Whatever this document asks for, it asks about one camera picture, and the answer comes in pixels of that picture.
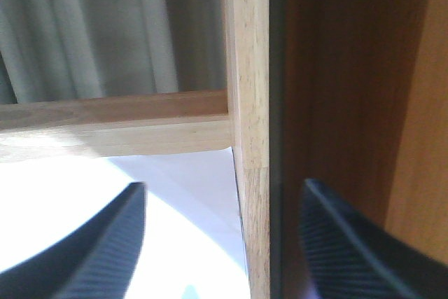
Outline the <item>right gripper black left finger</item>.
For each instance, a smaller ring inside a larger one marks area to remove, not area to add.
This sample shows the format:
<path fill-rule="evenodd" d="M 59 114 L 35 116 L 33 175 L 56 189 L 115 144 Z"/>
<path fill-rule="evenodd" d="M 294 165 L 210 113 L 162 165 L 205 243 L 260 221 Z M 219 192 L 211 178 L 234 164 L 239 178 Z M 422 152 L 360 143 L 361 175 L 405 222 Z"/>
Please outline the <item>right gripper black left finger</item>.
<path fill-rule="evenodd" d="M 2 298 L 124 298 L 144 240 L 146 186 L 129 184 L 70 235 L 1 273 Z"/>

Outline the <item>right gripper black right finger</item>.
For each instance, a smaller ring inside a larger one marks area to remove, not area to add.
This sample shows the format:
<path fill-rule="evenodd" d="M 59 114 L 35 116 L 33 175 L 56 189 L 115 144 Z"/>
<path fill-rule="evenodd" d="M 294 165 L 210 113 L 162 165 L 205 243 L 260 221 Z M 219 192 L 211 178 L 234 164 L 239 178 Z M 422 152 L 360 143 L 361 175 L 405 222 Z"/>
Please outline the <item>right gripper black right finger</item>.
<path fill-rule="evenodd" d="M 447 266 L 388 234 L 316 179 L 302 188 L 300 236 L 320 298 L 446 298 Z"/>

